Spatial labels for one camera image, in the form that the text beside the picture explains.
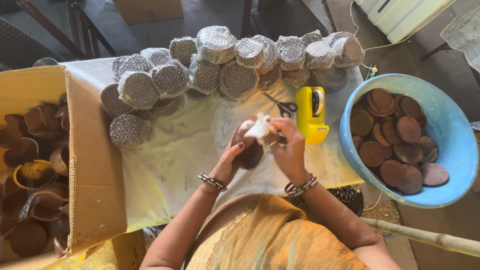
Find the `white appliance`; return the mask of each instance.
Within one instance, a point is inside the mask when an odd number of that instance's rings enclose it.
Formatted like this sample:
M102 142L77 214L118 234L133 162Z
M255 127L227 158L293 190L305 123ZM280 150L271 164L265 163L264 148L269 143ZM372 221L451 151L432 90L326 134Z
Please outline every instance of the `white appliance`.
M424 27L455 0L355 0L370 21L397 43Z

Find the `scissors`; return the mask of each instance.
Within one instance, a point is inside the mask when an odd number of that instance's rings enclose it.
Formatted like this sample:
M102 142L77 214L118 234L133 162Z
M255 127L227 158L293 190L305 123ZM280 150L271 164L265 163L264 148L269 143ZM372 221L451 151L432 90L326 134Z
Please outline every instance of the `scissors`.
M292 112L296 112L298 107L295 103L292 103L292 102L280 102L276 99L274 99L273 97L271 97L269 94L265 93L265 92L261 92L266 98L268 98L269 100L273 101L277 106L278 108L280 109L280 115L282 117L285 117L285 114L288 116L288 118L292 118Z

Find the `bangle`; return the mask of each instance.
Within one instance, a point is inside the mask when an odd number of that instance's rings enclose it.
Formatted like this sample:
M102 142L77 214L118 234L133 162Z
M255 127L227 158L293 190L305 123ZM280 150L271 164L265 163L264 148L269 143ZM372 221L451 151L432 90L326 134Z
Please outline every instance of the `bangle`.
M310 179L302 186L294 186L292 183L288 183L285 186L285 193L289 196L299 196L305 191L309 190L317 183L317 177L310 173Z
M198 175L198 178L200 178L202 181L209 183L210 185L218 188L220 191L227 191L228 188L223 186L219 181L213 179L212 177L206 175L205 173L201 173Z
M213 197L217 197L217 196L218 196L218 195L215 194L215 193L212 193L212 192L210 192L210 191L205 190L205 189L204 189L203 187L201 187L201 186L198 187L198 188L200 188L200 190L201 190L203 193L205 193L205 194L208 194L208 195L213 196Z

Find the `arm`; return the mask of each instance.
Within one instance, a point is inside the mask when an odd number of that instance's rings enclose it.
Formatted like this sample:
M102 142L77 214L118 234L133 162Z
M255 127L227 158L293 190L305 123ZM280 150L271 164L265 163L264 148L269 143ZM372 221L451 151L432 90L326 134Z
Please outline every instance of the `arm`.
M238 171L238 165L232 165L233 158L243 151L243 143L229 146L230 143L209 174L224 186L232 181ZM216 195L220 193L216 187L208 183L202 183L200 187ZM217 198L202 192L200 187L152 243L140 267L141 270L180 269Z
M287 138L284 147L275 143L271 146L275 162L295 186L308 181L305 169L305 137L295 124L286 118L273 118L270 122ZM276 138L267 137L267 143ZM333 196L319 183L302 194L312 211L340 242L352 250L371 269L400 269L390 258L381 238L357 215Z

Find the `blue tub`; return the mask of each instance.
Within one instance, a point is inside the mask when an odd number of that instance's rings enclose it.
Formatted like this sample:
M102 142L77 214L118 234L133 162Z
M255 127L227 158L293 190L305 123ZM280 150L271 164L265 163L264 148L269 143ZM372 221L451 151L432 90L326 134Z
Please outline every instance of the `blue tub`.
M447 183L437 187L424 186L414 195L400 196L378 182L363 165L353 146L350 113L353 104L374 88L410 96L422 106L428 121L423 133L438 144L439 157L435 163L447 169L450 175ZM440 208L452 204L470 189L477 175L477 141L462 110L437 87L409 75L380 75L358 86L348 99L342 115L340 144L348 163L365 182L390 198L410 206Z

